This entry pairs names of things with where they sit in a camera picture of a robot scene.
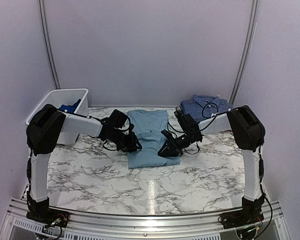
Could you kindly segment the light blue garment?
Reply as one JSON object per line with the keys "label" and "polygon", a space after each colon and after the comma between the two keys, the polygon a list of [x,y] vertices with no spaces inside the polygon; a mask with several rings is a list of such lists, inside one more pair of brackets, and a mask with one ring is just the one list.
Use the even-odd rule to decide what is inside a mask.
{"label": "light blue garment", "polygon": [[158,151],[164,145],[166,138],[161,133],[168,126],[168,112],[166,110],[147,111],[144,109],[130,110],[127,112],[141,150],[129,152],[128,168],[152,168],[180,164],[180,158],[161,157]]}

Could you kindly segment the blue checked shirt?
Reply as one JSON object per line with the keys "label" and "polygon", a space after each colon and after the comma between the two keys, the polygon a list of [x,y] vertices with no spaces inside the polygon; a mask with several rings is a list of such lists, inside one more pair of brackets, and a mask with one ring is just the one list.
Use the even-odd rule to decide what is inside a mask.
{"label": "blue checked shirt", "polygon": [[215,114],[228,112],[233,108],[233,104],[219,96],[196,94],[190,99],[182,100],[180,106],[184,114],[190,114],[197,123],[213,118]]}

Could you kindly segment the dark blue garment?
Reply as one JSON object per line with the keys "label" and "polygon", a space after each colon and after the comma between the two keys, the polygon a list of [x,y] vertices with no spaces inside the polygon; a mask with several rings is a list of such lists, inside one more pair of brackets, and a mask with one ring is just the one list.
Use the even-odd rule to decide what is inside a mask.
{"label": "dark blue garment", "polygon": [[74,104],[72,104],[72,105],[62,104],[58,109],[65,113],[74,113],[80,103],[81,103],[81,99],[78,99]]}

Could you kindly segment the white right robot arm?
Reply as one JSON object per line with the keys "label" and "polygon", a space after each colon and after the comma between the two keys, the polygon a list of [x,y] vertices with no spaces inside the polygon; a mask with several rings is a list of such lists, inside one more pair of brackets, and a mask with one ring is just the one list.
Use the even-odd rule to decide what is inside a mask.
{"label": "white right robot arm", "polygon": [[230,130],[243,157],[245,187],[242,201],[255,203],[264,200],[262,148],[266,131],[249,106],[244,105],[223,113],[215,113],[210,119],[200,122],[196,122],[190,114],[182,114],[178,110],[174,114],[183,135],[175,138],[168,130],[162,130],[166,141],[159,149],[158,156],[178,157],[191,144],[201,142],[203,136]]}

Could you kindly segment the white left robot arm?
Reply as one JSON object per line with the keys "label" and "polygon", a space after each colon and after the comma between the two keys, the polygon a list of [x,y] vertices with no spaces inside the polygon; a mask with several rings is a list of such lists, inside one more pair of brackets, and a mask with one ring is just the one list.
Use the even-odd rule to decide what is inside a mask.
{"label": "white left robot arm", "polygon": [[29,156],[27,179],[29,196],[37,203],[48,199],[47,177],[51,153],[62,133],[87,135],[103,142],[112,142],[116,151],[131,153],[142,149],[130,118],[115,109],[102,119],[61,111],[46,104],[30,120],[26,128]]}

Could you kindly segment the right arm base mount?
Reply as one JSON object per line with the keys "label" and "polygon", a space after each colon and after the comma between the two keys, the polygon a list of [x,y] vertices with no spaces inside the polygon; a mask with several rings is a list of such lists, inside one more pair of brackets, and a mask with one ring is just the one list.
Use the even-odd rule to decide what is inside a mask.
{"label": "right arm base mount", "polygon": [[223,225],[224,229],[242,227],[264,220],[262,205],[265,197],[263,195],[254,201],[243,197],[241,202],[241,210],[224,212],[219,216],[218,222]]}

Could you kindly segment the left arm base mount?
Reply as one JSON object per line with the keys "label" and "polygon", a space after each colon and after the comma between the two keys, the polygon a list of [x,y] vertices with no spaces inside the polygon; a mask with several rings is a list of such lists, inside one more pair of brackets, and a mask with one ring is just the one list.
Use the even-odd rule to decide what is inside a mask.
{"label": "left arm base mount", "polygon": [[60,220],[60,222],[56,222],[55,224],[62,228],[67,227],[70,215],[69,212],[50,208],[49,197],[43,201],[35,201],[28,190],[26,192],[26,203],[28,208],[26,217],[28,219],[46,224],[49,227],[51,227],[52,223],[56,220]]}

